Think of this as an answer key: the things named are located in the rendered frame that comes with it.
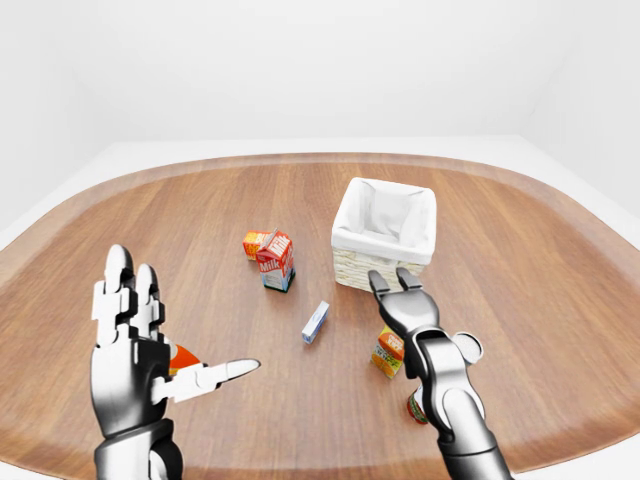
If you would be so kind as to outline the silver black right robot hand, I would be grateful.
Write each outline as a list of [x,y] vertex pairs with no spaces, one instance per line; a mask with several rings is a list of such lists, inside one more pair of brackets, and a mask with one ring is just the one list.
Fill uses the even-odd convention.
[[439,309],[433,298],[423,290],[417,276],[404,267],[398,267],[396,275],[401,291],[392,292],[376,270],[368,272],[369,284],[385,324],[404,341],[407,377],[426,381],[428,365],[423,343],[445,337],[439,326]]

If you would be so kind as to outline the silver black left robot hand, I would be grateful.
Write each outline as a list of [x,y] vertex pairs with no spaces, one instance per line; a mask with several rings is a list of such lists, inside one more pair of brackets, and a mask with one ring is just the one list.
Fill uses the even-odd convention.
[[251,358],[216,366],[196,363],[171,375],[156,273],[148,264],[135,269],[131,254],[119,244],[111,246],[104,279],[94,286],[92,319],[97,340],[91,396],[106,438],[161,420],[169,399],[178,403],[207,394],[261,366]]

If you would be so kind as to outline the orange juice carton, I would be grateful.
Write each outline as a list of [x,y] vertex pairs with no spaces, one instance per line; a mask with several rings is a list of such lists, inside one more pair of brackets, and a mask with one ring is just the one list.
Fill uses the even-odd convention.
[[393,378],[403,364],[404,354],[404,341],[385,326],[378,336],[371,362],[388,378]]

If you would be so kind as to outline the wicker basket with white liner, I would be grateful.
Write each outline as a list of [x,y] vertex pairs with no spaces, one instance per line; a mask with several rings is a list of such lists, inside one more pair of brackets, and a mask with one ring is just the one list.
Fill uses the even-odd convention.
[[436,224],[431,189],[352,178],[331,232],[336,282],[368,291],[371,270],[393,286],[398,267],[420,274],[435,251]]

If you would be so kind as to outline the orange red round container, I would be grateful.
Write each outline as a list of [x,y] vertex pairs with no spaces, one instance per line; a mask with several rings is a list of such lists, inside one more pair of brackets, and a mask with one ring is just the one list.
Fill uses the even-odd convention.
[[200,360],[185,347],[170,343],[169,375],[175,376],[181,369],[200,363]]

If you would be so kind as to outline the small blue white box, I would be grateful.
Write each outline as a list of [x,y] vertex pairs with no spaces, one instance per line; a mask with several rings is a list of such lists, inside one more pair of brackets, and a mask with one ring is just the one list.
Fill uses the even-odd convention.
[[306,344],[312,344],[319,330],[323,326],[329,311],[329,304],[321,301],[308,322],[302,329],[302,339]]

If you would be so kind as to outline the red green printed tin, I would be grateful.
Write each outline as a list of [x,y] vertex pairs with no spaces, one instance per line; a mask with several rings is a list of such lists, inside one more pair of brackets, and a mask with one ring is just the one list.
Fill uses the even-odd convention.
[[422,425],[428,424],[429,420],[423,406],[423,387],[419,386],[407,400],[407,410],[411,418]]

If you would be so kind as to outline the red and white milk carton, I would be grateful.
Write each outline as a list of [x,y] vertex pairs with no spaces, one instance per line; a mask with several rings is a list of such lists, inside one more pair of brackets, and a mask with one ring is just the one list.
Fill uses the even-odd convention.
[[287,292],[295,278],[293,242],[279,229],[267,235],[256,252],[261,280],[265,288]]

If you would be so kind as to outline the small orange red printed box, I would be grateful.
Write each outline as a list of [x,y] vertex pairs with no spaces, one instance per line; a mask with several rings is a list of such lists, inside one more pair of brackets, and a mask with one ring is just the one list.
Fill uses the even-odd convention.
[[270,231],[249,230],[242,242],[245,254],[249,260],[256,260],[256,253],[270,235]]

